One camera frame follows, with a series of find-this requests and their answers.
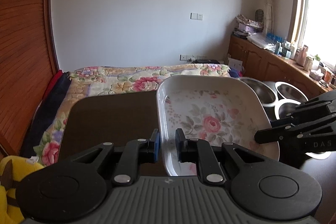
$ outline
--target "metal bowl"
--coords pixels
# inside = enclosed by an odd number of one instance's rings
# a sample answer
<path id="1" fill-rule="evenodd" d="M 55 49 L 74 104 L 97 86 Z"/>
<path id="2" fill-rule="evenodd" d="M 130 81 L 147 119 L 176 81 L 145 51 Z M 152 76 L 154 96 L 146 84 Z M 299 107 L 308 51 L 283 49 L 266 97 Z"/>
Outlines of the metal bowl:
<path id="1" fill-rule="evenodd" d="M 277 120 L 286 118 L 287 114 L 292 113 L 295 107 L 300 104 L 300 102 L 292 99 L 279 100 L 274 107 L 275 117 Z"/>
<path id="2" fill-rule="evenodd" d="M 308 101 L 308 98 L 305 96 L 305 94 L 291 84 L 285 82 L 276 82 L 275 88 L 283 99 L 292 99 L 301 103 Z"/>
<path id="3" fill-rule="evenodd" d="M 274 107 L 278 101 L 278 97 L 275 92 L 263 82 L 260 82 L 257 79 L 249 77 L 240 77 L 238 80 L 241 80 L 247 84 L 254 92 L 257 94 L 263 107 Z"/>

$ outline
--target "white bottle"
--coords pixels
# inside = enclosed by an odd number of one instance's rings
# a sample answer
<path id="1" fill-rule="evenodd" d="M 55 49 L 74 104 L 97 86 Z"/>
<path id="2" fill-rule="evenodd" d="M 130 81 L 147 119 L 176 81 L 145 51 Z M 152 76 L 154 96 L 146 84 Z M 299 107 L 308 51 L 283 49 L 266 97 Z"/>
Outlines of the white bottle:
<path id="1" fill-rule="evenodd" d="M 291 44 L 291 56 L 290 56 L 290 59 L 294 59 L 295 54 L 296 54 L 296 50 L 297 50 L 297 41 L 294 41 L 294 43 Z"/>

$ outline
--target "white logo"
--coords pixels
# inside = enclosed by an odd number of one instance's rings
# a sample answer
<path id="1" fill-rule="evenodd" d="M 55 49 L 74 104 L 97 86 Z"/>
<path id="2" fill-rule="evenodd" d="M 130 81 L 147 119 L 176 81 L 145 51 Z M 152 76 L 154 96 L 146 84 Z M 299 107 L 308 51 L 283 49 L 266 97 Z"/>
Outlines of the white logo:
<path id="1" fill-rule="evenodd" d="M 172 179 L 165 179 L 165 183 L 170 184 L 170 183 L 172 183 L 172 182 L 174 182 Z"/>

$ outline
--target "yellow object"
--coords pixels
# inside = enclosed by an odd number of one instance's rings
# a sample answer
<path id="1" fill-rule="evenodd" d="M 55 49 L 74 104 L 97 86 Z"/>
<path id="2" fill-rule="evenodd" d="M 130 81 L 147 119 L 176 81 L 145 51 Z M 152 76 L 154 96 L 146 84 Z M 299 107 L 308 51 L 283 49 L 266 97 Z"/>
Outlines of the yellow object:
<path id="1" fill-rule="evenodd" d="M 12 179 L 20 182 L 25 176 L 43 168 L 38 162 L 18 156 L 8 156 L 0 162 L 0 176 L 3 175 L 5 166 L 12 162 Z M 5 186 L 0 185 L 0 224 L 18 224 L 24 220 L 19 207 L 7 204 L 7 197 L 15 199 L 16 189 L 6 191 Z"/>

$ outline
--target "floral blanket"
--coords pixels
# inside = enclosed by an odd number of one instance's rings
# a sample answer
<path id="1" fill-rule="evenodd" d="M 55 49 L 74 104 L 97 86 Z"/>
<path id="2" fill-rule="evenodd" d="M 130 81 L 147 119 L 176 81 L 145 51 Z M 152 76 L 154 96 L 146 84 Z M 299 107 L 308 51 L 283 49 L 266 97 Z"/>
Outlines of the floral blanket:
<path id="1" fill-rule="evenodd" d="M 164 67 L 86 67 L 70 73 L 72 82 L 53 123 L 34 147 L 39 162 L 57 162 L 59 145 L 71 107 L 79 100 L 99 95 L 114 95 L 156 90 L 172 75 L 209 75 L 230 77 L 229 67 L 217 64 L 185 64 Z"/>

